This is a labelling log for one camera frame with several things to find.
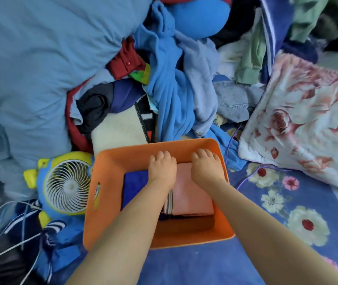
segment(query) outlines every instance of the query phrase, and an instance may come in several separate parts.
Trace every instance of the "bed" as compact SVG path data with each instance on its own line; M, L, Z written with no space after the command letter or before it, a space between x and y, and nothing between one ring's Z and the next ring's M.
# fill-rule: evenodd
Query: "bed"
M256 167L256 163L250 162L239 172L229 172L231 185L237 187ZM313 234L301 239L312 244L313 249L338 270L338 188L295 170L266 169L265 174L248 179L239 190L270 211L268 196L273 196L269 191L274 191L278 196L276 202L283 207L271 215L293 229L307 228ZM300 220L299 214L292 214L294 210L308 219ZM234 237L211 244L149 251L138 284L259 285L264 282Z

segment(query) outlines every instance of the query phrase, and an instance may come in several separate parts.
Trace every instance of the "finger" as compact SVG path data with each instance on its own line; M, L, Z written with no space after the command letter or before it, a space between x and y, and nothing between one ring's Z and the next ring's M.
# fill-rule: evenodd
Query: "finger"
M203 149L198 149L198 156L200 158L207 157L207 154L206 154L206 152Z
M164 152L164 159L170 159L170 153L168 151Z
M194 162L196 159L199 159L197 153L195 152L191 153L191 162Z
M214 153L213 156L216 161L220 161L219 156L217 154Z
M213 153L209 149L205 149L206 155L209 156L210 158L213 157Z
M156 160L161 160L163 158L164 158L164 153L162 151L158 152Z

